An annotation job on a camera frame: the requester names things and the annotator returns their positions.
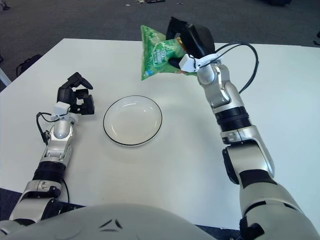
robotic hand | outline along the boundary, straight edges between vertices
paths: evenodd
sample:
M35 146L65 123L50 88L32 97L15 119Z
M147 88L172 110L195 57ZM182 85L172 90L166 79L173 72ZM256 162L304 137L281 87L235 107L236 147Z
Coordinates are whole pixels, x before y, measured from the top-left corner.
M215 51L210 31L173 18L167 38L174 38L176 33L180 33L187 54L169 62L184 71L197 72L198 82L221 127L221 138L227 145L222 150L226 172L230 180L240 186L242 239L320 240L292 196L273 180L273 160L257 127L250 122L240 94L230 81L228 68L218 60L221 55ZM48 138L48 144L39 167L10 216L14 221L0 222L0 237L2 234L6 240L212 240L186 220L149 206L109 204L54 216L57 215L54 204L70 158L70 142L77 122L75 113L94 113L88 90L79 94L71 90L79 84L92 89L91 85L80 75L71 78L59 88L58 103L51 117L58 121L49 133L41 131L44 141ZM82 97L85 105L79 107L76 98Z
M72 90L79 85L86 88ZM53 114L39 112L36 115L37 126L46 148L33 179L27 183L10 220L27 226L58 215L60 207L57 198L60 196L62 182L65 183L63 176L72 152L77 114L89 115L95 112L94 101L88 89L93 87L76 72L59 88ZM77 99L83 99L83 104L77 105ZM46 120L44 115L51 115L51 120ZM47 122L54 123L50 131L42 132L38 119L40 116Z

white table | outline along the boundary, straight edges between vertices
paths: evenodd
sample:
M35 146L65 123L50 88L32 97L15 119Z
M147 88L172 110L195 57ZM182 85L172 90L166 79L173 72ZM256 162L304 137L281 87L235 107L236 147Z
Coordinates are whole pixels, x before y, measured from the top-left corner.
M254 46L258 74L242 98L273 157L275 180L320 231L320 48ZM79 72L94 87L95 115L77 125L65 175L72 203L150 205L193 224L238 229L239 187L227 177L203 89L182 74L140 81L141 55L139 41L63 39L1 92L0 187L22 192L32 179L45 148L36 113L51 112L58 87ZM223 62L242 87L253 69L250 50L238 47ZM160 131L143 146L117 145L103 131L106 109L129 95L151 98L162 110Z

floor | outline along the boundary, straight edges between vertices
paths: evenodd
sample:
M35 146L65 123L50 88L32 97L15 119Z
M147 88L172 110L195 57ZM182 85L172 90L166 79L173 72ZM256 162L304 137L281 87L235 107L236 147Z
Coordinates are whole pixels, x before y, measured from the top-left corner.
M7 0L0 10L0 67L16 78L16 67L44 55L63 38L141 40L140 25L165 33L170 16L207 26L217 43L318 47L320 1L292 0L273 6L264 0ZM0 82L0 90L5 86ZM20 193L0 189L0 220L8 219ZM239 231L199 226L217 239L236 238Z

black cable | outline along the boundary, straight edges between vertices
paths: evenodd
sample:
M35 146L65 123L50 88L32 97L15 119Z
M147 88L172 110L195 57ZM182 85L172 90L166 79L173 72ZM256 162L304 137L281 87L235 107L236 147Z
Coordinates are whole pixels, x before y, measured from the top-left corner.
M39 112L39 113L40 113L41 117L42 117L46 122L48 122L48 123L54 123L54 122L57 122L57 121L60 120L60 119L58 118L58 119L56 119L56 120L49 121L49 120L45 119L44 115L49 115L49 116L51 116L51 113L48 113L48 112Z
M221 51L222 49L226 48L226 47L229 47L229 46L232 46L232 45L236 45L236 46L233 46L231 47L230 49L228 49L227 51L225 51L224 53L222 53L220 56L218 56L217 58L211 60L209 63L201 66L201 68L209 65L209 64L212 64L214 63L217 59L219 59L220 57L222 57L223 55L225 55L227 52L229 52L230 50L236 48L236 47L239 47L239 46L247 46L249 47L253 53L254 53L254 56L255 56L255 65L254 65L254 69L253 69L253 73L250 77L250 79L248 80L248 82L243 86L243 88L239 91L239 94L241 94L244 90L246 90L250 84L254 81L255 79L255 76L257 74L257 70L258 70L258 65L259 65L259 58L258 58L258 53L257 53L257 50L249 43L247 42L242 42L242 41L237 41L237 42L231 42L231 43L227 43L225 45L223 45L222 47L218 48L215 52L219 52Z
M64 183L64 186L65 186L65 190L66 190L66 195L68 197L68 205L70 205L70 195L69 195L69 190L68 190L68 186L66 184L66 181L62 178L62 181Z

chip bag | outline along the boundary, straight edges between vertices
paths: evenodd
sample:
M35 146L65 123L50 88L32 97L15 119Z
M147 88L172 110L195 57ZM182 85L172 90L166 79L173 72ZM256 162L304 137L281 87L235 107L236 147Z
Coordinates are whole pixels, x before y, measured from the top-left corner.
M170 58L182 58L186 52L180 37L166 40L166 36L148 26L141 26L143 45L141 80L145 80L156 73L184 73L194 75L193 72L184 72L170 65Z

